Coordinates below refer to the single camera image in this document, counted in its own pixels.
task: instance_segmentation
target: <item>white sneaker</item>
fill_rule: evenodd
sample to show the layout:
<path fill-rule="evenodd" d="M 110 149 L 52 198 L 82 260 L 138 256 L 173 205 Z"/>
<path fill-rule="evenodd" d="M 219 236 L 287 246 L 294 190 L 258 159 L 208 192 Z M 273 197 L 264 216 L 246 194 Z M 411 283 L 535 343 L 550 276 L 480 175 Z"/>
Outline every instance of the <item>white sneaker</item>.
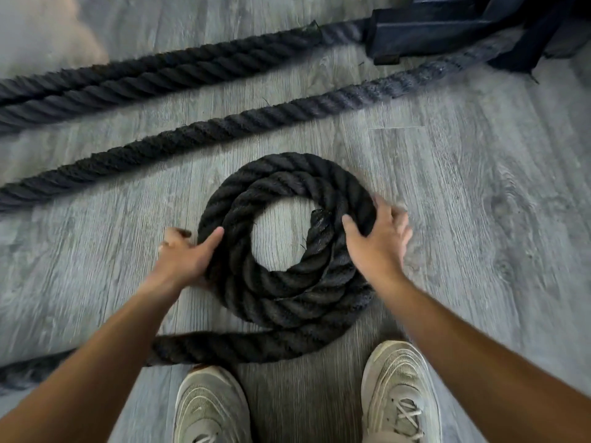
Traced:
<path fill-rule="evenodd" d="M 410 343 L 389 340 L 361 381 L 364 442 L 441 443 L 439 405 L 427 362 Z"/>
<path fill-rule="evenodd" d="M 197 366 L 181 383 L 174 413 L 174 443 L 251 443 L 247 398 L 230 372 Z"/>

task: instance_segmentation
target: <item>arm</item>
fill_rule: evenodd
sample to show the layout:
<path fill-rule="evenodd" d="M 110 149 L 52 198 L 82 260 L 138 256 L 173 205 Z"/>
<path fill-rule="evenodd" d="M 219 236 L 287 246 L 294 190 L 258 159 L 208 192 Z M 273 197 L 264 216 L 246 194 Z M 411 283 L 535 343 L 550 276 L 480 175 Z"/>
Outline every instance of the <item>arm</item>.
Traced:
<path fill-rule="evenodd" d="M 368 237 L 343 223 L 351 259 L 491 442 L 583 442 L 591 400 L 494 342 L 417 289 L 402 271 L 408 215 L 376 197 Z"/>
<path fill-rule="evenodd" d="M 14 410 L 0 419 L 5 443 L 105 442 L 181 290 L 203 274 L 223 236 L 191 246 L 167 229 L 159 260 L 135 295 Z"/>

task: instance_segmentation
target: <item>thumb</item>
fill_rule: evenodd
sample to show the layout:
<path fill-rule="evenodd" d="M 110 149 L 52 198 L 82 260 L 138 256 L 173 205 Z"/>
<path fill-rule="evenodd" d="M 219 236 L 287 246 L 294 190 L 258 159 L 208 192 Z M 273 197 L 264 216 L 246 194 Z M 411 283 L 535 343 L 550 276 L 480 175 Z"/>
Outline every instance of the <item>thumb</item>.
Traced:
<path fill-rule="evenodd" d="M 217 248 L 223 238 L 223 227 L 218 227 L 203 241 L 199 247 L 208 254 L 213 254 L 213 251 Z"/>
<path fill-rule="evenodd" d="M 343 215 L 343 228 L 347 240 L 361 238 L 357 224 L 353 221 L 353 218 L 348 214 Z"/>

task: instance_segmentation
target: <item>wooden floor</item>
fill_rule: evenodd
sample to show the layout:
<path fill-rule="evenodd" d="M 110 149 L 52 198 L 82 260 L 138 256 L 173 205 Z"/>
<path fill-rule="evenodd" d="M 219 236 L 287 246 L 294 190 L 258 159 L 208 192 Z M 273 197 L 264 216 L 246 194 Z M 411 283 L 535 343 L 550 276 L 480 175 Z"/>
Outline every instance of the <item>wooden floor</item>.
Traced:
<path fill-rule="evenodd" d="M 47 16 L 36 17 L 38 32 L 15 38 L 25 48 L 13 43 L 4 52 L 0 45 L 2 76 L 88 64 L 106 54 L 117 60 L 226 41 L 312 20 L 353 19 L 395 4 L 78 0 L 78 23 L 76 0 L 45 1 L 57 7 L 49 15 L 45 6 Z M 14 3 L 16 17 L 41 9 L 35 0 Z M 52 52 L 22 51 L 39 37 Z M 376 68 L 361 47 L 345 46 L 247 81 L 2 138 L 0 183 L 196 120 L 319 94 L 418 62 Z M 541 62 L 534 71 L 539 83 L 475 68 L 378 107 L 204 149 L 2 217 L 0 365 L 84 342 L 149 271 L 166 226 L 196 230 L 207 199 L 228 175 L 260 156 L 291 150 L 334 160 L 368 188 L 403 203 L 416 231 L 409 276 L 493 338 L 591 393 L 586 74 L 587 80 L 570 61 Z M 312 208 L 293 200 L 270 208 L 255 227 L 255 256 L 273 269 L 298 260 Z M 182 295 L 161 332 L 193 329 L 253 327 L 193 290 Z M 359 441 L 366 358 L 381 340 L 399 335 L 375 302 L 350 332 L 316 354 L 236 367 L 261 441 Z M 174 398 L 186 371 L 145 369 L 112 441 L 170 441 Z M 438 379 L 436 384 L 445 441 L 481 441 Z M 1 398 L 0 414 L 22 397 Z"/>

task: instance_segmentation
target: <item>hand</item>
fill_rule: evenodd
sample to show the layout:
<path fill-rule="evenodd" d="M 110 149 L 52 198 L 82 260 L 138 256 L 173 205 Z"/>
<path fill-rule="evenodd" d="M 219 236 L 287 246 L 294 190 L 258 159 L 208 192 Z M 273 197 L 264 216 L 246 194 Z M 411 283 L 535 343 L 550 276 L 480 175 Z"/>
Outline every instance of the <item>hand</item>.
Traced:
<path fill-rule="evenodd" d="M 140 287 L 142 291 L 170 294 L 176 301 L 183 288 L 196 283 L 207 269 L 213 251 L 222 241 L 223 228 L 218 227 L 200 245 L 191 245 L 191 232 L 169 227 L 158 247 L 159 258 Z"/>
<path fill-rule="evenodd" d="M 403 260 L 412 229 L 406 211 L 389 205 L 379 195 L 373 199 L 377 215 L 368 237 L 359 233 L 348 214 L 343 216 L 343 227 L 353 264 L 379 293 L 384 281 L 404 277 Z"/>

